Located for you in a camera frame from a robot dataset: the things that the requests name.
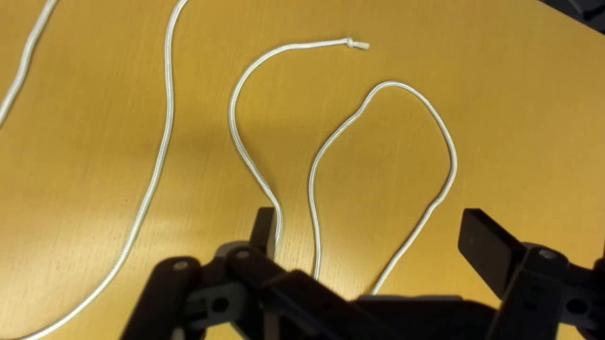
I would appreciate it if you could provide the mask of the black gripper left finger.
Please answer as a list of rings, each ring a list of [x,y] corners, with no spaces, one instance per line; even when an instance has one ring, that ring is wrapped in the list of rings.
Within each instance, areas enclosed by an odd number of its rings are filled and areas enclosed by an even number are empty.
[[[276,211],[259,207],[251,236],[214,258],[168,257],[149,274],[119,340],[206,340],[231,325],[244,340],[329,340],[312,300],[318,283],[274,260]]]

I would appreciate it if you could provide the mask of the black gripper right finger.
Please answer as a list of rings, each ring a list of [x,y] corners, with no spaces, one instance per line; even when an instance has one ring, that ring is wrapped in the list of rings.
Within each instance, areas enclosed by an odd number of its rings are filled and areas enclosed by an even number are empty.
[[[478,207],[463,211],[458,249],[501,300],[488,340],[556,340],[561,323],[584,340],[605,340],[603,260],[573,264],[516,240]]]

